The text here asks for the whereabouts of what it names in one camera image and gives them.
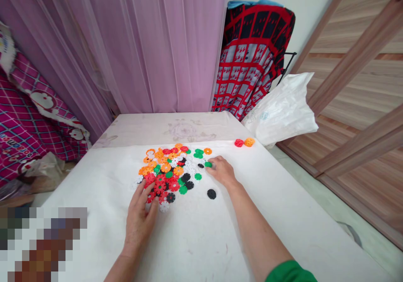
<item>patterned fabric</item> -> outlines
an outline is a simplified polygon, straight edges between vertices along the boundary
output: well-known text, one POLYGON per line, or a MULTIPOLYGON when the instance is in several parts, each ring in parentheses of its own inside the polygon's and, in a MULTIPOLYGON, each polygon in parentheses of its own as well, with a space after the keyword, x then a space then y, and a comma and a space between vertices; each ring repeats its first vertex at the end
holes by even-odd
POLYGON ((63 160, 83 155, 72 137, 61 136, 71 128, 42 116, 30 98, 0 73, 0 180, 10 181, 25 172, 33 161, 52 152, 63 160))
POLYGON ((294 13, 278 6, 227 10, 212 111, 242 120, 269 92, 283 71, 294 23, 294 13))
POLYGON ((17 49, 10 52, 14 42, 4 24, 0 35, 1 187, 48 152, 74 160, 91 143, 89 132, 30 61, 17 49))
POLYGON ((85 151, 91 147, 89 132, 74 114, 70 112, 67 105, 53 91, 44 77, 19 50, 17 50, 14 67, 10 75, 17 83, 19 89, 29 95, 43 116, 54 119, 58 122, 55 122, 57 125, 69 125, 72 127, 63 127, 61 129, 62 135, 66 138, 73 137, 80 141, 79 143, 76 141, 75 145, 82 152, 79 155, 84 155, 85 151))

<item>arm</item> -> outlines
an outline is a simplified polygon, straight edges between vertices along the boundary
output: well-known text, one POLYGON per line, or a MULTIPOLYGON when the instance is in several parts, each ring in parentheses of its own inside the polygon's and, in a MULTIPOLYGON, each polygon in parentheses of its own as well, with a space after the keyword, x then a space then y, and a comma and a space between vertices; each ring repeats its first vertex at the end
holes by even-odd
POLYGON ((222 157, 209 159, 215 169, 207 168, 222 183, 235 209, 243 247, 248 256, 256 281, 261 282, 279 264, 293 260, 276 233, 259 212, 244 187, 236 180, 234 169, 222 157))
POLYGON ((145 181, 140 183, 133 194, 127 214, 125 244, 105 282, 130 282, 136 274, 158 213, 158 197, 156 197, 151 204, 150 212, 146 214, 147 196, 155 183, 144 190, 145 183, 145 181))

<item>white tablecloth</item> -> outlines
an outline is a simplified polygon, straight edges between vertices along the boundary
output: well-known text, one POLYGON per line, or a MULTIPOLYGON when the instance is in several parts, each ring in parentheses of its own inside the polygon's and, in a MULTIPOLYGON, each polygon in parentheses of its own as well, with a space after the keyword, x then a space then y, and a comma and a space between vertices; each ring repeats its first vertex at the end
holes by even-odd
MULTIPOLYGON (((234 146, 249 132, 231 114, 120 115, 105 134, 43 206, 88 208, 87 236, 59 281, 106 276, 123 245, 131 185, 146 150, 177 142, 192 150, 209 147, 212 156, 227 158, 285 246, 318 281, 392 281, 262 145, 234 146)), ((201 173, 199 184, 177 194, 168 213, 159 213, 139 281, 253 280, 228 193, 201 173), (215 200, 207 197, 210 188, 217 192, 215 200)))

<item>pink plaid fabric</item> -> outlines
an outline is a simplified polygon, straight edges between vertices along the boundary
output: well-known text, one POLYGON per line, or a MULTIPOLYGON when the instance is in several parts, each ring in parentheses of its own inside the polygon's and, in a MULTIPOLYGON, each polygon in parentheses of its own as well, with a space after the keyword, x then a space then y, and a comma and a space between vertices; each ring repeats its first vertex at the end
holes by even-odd
POLYGON ((0 74, 0 180, 9 181, 36 159, 52 152, 63 160, 78 157, 57 125, 42 116, 30 98, 0 74))
POLYGON ((0 68, 0 186, 48 152, 74 160, 90 146, 89 132, 19 51, 10 76, 20 90, 0 68))

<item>blue cloth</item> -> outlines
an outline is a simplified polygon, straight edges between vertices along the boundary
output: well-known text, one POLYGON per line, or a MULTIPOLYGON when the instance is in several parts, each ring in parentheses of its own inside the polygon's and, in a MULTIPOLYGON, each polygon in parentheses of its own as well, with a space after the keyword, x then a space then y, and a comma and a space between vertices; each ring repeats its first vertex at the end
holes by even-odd
POLYGON ((240 0, 234 0, 234 1, 228 1, 228 9, 233 9, 235 7, 238 7, 239 5, 256 5, 256 4, 260 4, 260 5, 271 5, 271 6, 279 6, 279 7, 284 7, 283 5, 281 5, 280 3, 274 2, 274 1, 270 1, 270 0, 259 0, 257 2, 255 1, 240 1, 240 0))

